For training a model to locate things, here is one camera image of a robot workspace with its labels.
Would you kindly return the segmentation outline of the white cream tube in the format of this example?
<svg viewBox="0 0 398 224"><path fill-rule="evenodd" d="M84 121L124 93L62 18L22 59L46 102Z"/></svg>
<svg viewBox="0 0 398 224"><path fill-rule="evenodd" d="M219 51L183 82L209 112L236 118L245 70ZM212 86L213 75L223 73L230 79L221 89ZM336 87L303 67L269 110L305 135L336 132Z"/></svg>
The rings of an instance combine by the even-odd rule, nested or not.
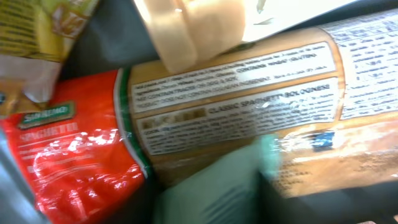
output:
<svg viewBox="0 0 398 224"><path fill-rule="evenodd" d="M132 0L162 63L182 72L354 0Z"/></svg>

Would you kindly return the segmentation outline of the teal snack packet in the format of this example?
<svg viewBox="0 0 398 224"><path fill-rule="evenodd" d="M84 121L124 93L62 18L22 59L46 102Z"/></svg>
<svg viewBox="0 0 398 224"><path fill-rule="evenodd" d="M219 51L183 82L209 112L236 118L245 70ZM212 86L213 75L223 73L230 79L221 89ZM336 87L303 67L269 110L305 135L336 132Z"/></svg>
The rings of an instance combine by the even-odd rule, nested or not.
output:
<svg viewBox="0 0 398 224"><path fill-rule="evenodd" d="M231 152L160 195L154 223L259 223L263 180L277 178L277 135L267 134Z"/></svg>

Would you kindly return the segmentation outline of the orange spaghetti packet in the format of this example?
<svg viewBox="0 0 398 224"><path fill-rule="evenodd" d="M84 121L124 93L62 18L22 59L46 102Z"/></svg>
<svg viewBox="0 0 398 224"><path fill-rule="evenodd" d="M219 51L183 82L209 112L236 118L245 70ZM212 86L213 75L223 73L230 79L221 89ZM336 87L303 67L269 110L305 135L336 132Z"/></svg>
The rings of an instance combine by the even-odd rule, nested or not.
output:
<svg viewBox="0 0 398 224"><path fill-rule="evenodd" d="M116 223L262 135L285 198L397 179L397 10L278 34L172 75L159 61L59 83L1 121L52 223Z"/></svg>

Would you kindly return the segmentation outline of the green yellow snack packet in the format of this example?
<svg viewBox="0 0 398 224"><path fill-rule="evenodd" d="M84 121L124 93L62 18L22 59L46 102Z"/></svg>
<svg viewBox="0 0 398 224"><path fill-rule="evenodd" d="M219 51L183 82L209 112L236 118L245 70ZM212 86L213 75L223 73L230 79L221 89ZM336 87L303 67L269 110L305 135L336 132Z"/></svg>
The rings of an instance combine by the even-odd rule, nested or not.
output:
<svg viewBox="0 0 398 224"><path fill-rule="evenodd" d="M43 110L99 0L1 0L1 117Z"/></svg>

